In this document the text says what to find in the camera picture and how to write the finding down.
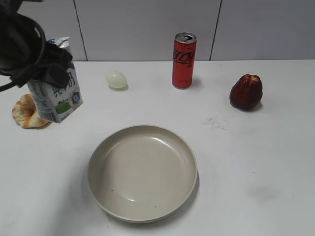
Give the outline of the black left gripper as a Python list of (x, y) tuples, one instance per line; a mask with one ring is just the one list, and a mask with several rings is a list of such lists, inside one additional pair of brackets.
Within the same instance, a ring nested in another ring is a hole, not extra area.
[(44, 57), (50, 64), (42, 81), (52, 86), (67, 86), (70, 77), (66, 71), (72, 54), (64, 48), (46, 42), (42, 27), (33, 19), (19, 14), (21, 0), (0, 2), (0, 74), (11, 82), (2, 88), (22, 87), (30, 79)]

